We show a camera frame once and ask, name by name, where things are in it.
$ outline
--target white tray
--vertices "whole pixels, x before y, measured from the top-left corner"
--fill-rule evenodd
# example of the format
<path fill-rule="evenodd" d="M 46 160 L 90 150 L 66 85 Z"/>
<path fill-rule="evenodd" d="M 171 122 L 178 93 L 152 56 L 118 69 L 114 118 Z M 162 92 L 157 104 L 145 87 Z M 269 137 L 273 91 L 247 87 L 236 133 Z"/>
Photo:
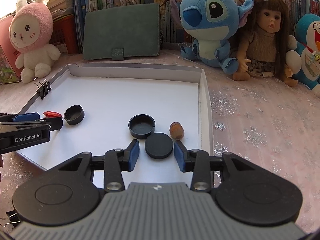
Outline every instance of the white tray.
<path fill-rule="evenodd" d="M 104 155 L 125 149 L 134 139 L 128 129 L 131 117 L 148 114 L 155 132 L 169 135 L 172 122 L 185 130 L 182 142 L 188 149 L 213 153 L 212 116 L 204 71 L 197 67 L 85 63 L 67 65 L 51 80 L 52 90 L 41 100 L 34 95 L 21 113 L 55 111 L 62 115 L 72 105 L 81 105 L 85 117 L 78 125 L 64 120 L 61 130 L 50 133 L 50 142 L 18 151 L 44 170 L 80 152 Z M 134 171 L 122 172 L 125 187 L 130 182 L 191 183 L 192 173 L 182 173 L 173 153 L 164 160 L 150 158 L 140 140 L 140 155 Z M 94 184 L 103 188 L 103 173 L 95 171 Z"/>

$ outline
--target brown oval object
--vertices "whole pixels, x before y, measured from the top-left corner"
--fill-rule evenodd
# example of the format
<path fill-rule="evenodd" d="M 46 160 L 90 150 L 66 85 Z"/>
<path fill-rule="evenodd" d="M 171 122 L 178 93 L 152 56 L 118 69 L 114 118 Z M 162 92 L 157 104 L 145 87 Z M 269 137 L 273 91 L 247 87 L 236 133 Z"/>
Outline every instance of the brown oval object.
<path fill-rule="evenodd" d="M 170 135 L 175 140 L 181 140 L 184 136 L 184 130 L 180 123 L 173 122 L 170 125 Z"/>

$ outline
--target brown knit sweater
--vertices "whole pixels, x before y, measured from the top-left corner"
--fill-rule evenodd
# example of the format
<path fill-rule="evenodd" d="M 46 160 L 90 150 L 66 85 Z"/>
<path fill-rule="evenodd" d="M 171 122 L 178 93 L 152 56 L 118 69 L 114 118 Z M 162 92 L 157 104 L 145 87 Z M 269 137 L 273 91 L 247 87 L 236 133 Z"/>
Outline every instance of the brown knit sweater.
<path fill-rule="evenodd" d="M 252 33 L 247 33 L 249 47 L 247 57 L 264 62 L 276 61 L 275 33 L 268 33 L 260 27 L 256 27 Z"/>

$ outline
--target doll's face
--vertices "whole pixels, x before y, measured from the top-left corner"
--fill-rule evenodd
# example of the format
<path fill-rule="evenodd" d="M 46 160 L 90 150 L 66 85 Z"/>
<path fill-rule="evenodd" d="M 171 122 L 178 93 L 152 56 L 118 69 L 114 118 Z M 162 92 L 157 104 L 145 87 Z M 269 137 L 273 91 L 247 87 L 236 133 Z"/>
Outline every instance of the doll's face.
<path fill-rule="evenodd" d="M 35 17 L 23 15 L 12 23 L 10 37 L 17 48 L 24 48 L 36 42 L 40 25 Z"/>
<path fill-rule="evenodd" d="M 281 13 L 263 9 L 257 17 L 260 28 L 268 33 L 276 33 L 281 27 Z"/>

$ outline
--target green notebook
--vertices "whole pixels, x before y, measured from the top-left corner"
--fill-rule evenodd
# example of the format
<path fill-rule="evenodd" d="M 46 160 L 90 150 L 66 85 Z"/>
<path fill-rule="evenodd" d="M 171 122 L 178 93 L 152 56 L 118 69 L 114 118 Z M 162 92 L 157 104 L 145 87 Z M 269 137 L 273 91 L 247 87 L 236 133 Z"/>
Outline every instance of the green notebook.
<path fill-rule="evenodd" d="M 85 60 L 159 55 L 159 5 L 127 5 L 87 13 Z"/>

